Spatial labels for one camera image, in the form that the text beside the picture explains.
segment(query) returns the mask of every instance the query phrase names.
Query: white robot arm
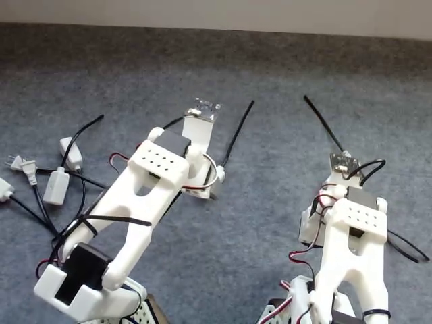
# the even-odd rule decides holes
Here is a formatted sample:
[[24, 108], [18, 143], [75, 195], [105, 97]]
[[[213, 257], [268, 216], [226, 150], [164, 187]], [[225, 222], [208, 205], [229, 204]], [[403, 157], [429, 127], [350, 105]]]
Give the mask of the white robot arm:
[[[332, 154], [331, 175], [312, 205], [302, 213], [299, 240], [306, 250], [323, 248], [321, 268], [313, 278], [297, 277], [287, 286], [288, 306], [277, 312], [269, 303], [260, 324], [387, 324], [388, 293], [384, 284], [387, 202], [362, 189], [365, 177], [348, 153]], [[377, 160], [379, 168], [385, 162]], [[290, 258], [301, 252], [292, 252]], [[358, 294], [363, 318], [357, 319], [343, 281]]]
[[[163, 322], [155, 318], [155, 307], [148, 309], [145, 288], [128, 276], [180, 191], [200, 198], [216, 195], [225, 174], [206, 151], [219, 109], [198, 100], [184, 118], [183, 136], [153, 128], [94, 208], [71, 223], [59, 266], [51, 262], [45, 269], [34, 288], [37, 296], [80, 323], [118, 324], [128, 315]], [[145, 196], [137, 195], [142, 187], [150, 190]], [[123, 247], [111, 259], [88, 243], [116, 220], [129, 226]]]

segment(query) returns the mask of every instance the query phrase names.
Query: white plug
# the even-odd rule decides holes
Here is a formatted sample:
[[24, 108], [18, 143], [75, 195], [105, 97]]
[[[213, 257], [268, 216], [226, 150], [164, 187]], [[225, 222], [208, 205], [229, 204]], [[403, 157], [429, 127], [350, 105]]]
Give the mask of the white plug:
[[21, 156], [17, 155], [16, 157], [13, 156], [9, 156], [9, 159], [13, 159], [13, 161], [10, 162], [5, 162], [6, 165], [10, 166], [10, 168], [14, 171], [22, 171], [22, 167], [21, 164], [23, 162], [25, 162], [26, 160], [24, 160], [23, 158], [21, 158]]
[[[71, 140], [72, 137], [65, 137], [60, 140], [60, 150], [63, 156], [65, 155]], [[72, 171], [78, 171], [82, 168], [82, 155], [76, 143], [73, 143], [69, 154], [67, 155], [66, 164]]]
[[36, 167], [36, 161], [35, 160], [31, 160], [31, 161], [26, 161], [23, 160], [23, 162], [21, 163], [21, 168], [22, 171], [26, 174], [27, 178], [28, 178], [28, 182], [30, 183], [31, 186], [35, 186], [38, 184], [37, 180], [36, 180], [36, 171], [37, 171], [37, 167]]
[[43, 195], [44, 203], [61, 206], [68, 191], [69, 178], [70, 176], [65, 173], [64, 167], [58, 167], [57, 171], [52, 172]]
[[0, 178], [0, 203], [9, 200], [10, 196], [14, 193], [14, 187], [9, 182]]

